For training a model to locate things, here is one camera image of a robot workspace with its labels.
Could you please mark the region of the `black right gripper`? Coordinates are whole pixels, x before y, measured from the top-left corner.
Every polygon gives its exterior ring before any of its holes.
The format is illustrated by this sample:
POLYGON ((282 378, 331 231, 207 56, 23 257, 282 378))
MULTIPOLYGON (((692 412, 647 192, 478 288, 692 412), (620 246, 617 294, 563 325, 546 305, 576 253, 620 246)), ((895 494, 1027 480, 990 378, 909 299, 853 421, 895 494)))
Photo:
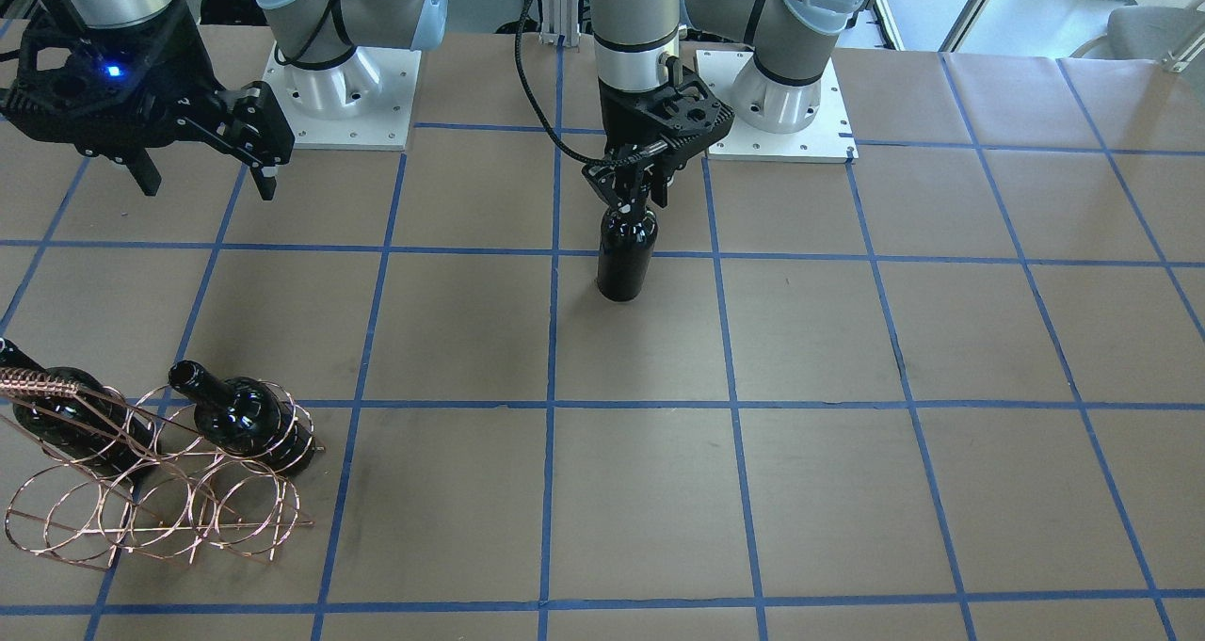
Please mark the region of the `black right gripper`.
POLYGON ((148 20, 99 29, 60 27, 39 8, 2 90, 2 114, 39 142, 74 145, 124 161, 139 190, 155 198, 161 174, 151 148, 201 142, 249 166, 261 200, 274 200, 277 166, 294 136, 271 86, 225 88, 186 6, 148 20))

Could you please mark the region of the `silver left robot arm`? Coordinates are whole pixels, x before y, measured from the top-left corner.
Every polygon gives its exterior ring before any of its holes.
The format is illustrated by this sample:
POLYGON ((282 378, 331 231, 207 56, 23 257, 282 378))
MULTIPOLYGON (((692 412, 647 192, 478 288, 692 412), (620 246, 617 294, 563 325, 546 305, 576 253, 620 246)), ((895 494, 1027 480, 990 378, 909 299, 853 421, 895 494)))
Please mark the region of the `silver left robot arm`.
POLYGON ((771 134, 809 127, 819 80, 871 0, 590 0, 606 134, 582 174, 609 216, 668 204, 672 175, 731 123, 771 134), (747 46, 731 98, 719 98, 681 53, 681 28, 747 46))

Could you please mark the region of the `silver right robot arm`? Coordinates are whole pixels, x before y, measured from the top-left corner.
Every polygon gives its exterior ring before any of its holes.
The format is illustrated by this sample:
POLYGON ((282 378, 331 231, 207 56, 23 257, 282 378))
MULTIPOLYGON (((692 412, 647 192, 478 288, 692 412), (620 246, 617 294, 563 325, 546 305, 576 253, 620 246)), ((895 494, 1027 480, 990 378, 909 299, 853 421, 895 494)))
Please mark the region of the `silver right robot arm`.
MULTIPOLYGON (((254 0, 276 41, 277 65, 307 114, 362 112, 383 90, 368 49, 441 45, 446 0, 254 0)), ((128 167, 148 196, 161 177, 149 151, 201 142, 249 167, 264 200, 296 136, 277 92, 237 90, 214 75, 186 0, 36 0, 2 117, 39 142, 128 167)))

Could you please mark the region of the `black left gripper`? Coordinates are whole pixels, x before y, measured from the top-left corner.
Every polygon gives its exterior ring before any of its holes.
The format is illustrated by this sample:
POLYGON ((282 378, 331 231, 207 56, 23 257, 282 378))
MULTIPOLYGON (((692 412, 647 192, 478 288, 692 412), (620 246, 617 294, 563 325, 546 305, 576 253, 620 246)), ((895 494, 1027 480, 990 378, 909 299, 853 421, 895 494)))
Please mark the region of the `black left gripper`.
POLYGON ((674 67, 670 82, 649 92, 621 92, 604 82, 599 88, 607 136, 602 160, 621 166, 588 161, 582 174, 616 216, 640 214, 649 198, 666 208, 674 172, 724 139, 735 118, 690 67, 674 67))

